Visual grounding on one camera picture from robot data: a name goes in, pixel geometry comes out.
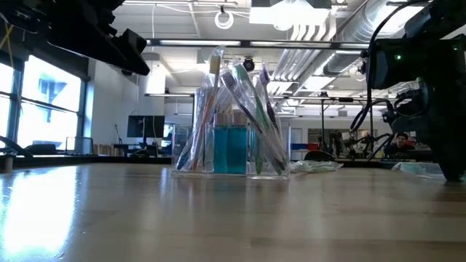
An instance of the ceiling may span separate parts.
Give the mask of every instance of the ceiling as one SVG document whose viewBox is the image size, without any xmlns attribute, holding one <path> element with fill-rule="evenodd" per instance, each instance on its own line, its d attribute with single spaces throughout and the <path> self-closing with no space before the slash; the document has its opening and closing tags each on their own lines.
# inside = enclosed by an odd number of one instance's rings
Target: ceiling
<svg viewBox="0 0 466 262">
<path fill-rule="evenodd" d="M 238 7 L 226 8 L 235 12 L 249 12 L 250 0 L 236 0 Z M 364 0 L 347 0 L 348 8 L 336 11 L 336 27 L 341 25 Z M 279 31 L 273 25 L 250 24 L 249 19 L 234 15 L 234 23 L 230 29 L 223 30 L 214 23 L 215 12 L 218 7 L 197 7 L 189 13 L 188 6 L 170 6 L 183 12 L 174 11 L 166 7 L 149 5 L 122 5 L 114 11 L 116 19 L 112 24 L 120 33 L 126 28 L 139 33 L 145 38 L 165 39 L 256 39 L 278 40 L 290 39 L 292 30 Z M 166 88 L 170 92 L 192 92 L 202 85 L 203 72 L 197 65 L 197 52 L 201 48 L 195 47 L 147 47 L 144 52 L 159 53 L 164 60 L 170 77 L 167 78 Z M 283 53 L 282 49 L 228 49 L 228 59 L 238 57 L 253 57 L 256 65 L 264 62 L 269 71 L 276 69 Z M 359 82 L 361 76 L 352 66 L 349 72 L 336 78 L 334 82 L 326 84 L 323 90 L 330 96 L 361 96 L 364 95 L 366 84 Z M 315 95 L 316 92 L 303 92 L 299 95 Z"/>
</svg>

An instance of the blue liquid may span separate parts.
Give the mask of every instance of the blue liquid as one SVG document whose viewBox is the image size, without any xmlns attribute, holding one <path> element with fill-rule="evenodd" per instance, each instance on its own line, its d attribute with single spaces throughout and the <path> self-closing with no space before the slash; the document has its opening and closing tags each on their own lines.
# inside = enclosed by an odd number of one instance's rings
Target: blue liquid
<svg viewBox="0 0 466 262">
<path fill-rule="evenodd" d="M 228 173 L 226 153 L 228 151 L 228 127 L 213 130 L 213 171 Z"/>
<path fill-rule="evenodd" d="M 228 133 L 228 173 L 245 174 L 248 160 L 248 130 L 232 127 Z"/>
</svg>

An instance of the bottle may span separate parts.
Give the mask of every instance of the bottle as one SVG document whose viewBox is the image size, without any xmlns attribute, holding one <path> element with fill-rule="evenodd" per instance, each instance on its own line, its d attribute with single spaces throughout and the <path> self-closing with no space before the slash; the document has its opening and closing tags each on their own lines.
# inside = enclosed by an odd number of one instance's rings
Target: bottle
<svg viewBox="0 0 466 262">
<path fill-rule="evenodd" d="M 228 131 L 228 173 L 246 174 L 248 161 L 248 128 L 246 115 L 241 111 L 234 111 L 232 124 Z"/>
<path fill-rule="evenodd" d="M 217 113 L 213 116 L 213 172 L 228 173 L 229 115 Z"/>
</svg>

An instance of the glass window pane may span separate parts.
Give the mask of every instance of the glass window pane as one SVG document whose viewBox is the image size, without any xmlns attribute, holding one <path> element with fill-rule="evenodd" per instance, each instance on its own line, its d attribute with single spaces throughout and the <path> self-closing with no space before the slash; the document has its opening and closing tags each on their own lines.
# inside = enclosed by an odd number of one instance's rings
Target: glass window pane
<svg viewBox="0 0 466 262">
<path fill-rule="evenodd" d="M 78 117 L 52 109 L 22 103 L 22 114 L 17 143 L 26 147 L 33 144 L 53 143 L 65 150 L 66 137 L 76 136 Z"/>
<path fill-rule="evenodd" d="M 25 63 L 23 97 L 78 111 L 81 79 L 34 56 Z"/>
<path fill-rule="evenodd" d="M 0 135 L 7 136 L 9 116 L 9 99 L 0 97 Z M 0 148 L 5 147 L 5 144 L 0 142 Z"/>
<path fill-rule="evenodd" d="M 12 92 L 13 68 L 0 63 L 0 91 Z"/>
</svg>

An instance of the exposed ductwork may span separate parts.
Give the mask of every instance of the exposed ductwork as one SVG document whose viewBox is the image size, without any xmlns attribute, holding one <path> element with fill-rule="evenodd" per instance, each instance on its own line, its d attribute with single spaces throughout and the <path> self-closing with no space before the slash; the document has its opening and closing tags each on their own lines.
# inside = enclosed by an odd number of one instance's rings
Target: exposed ductwork
<svg viewBox="0 0 466 262">
<path fill-rule="evenodd" d="M 389 0 L 369 0 L 351 21 L 337 34 L 336 41 L 368 42 L 376 27 L 396 7 L 387 6 Z M 408 7 L 391 19 L 378 38 L 387 38 L 397 33 L 405 22 L 415 15 L 421 7 Z M 300 75 L 298 91 L 318 91 L 330 84 L 335 78 L 344 73 L 359 59 L 360 54 L 354 52 L 323 51 L 312 61 L 312 65 Z"/>
</svg>

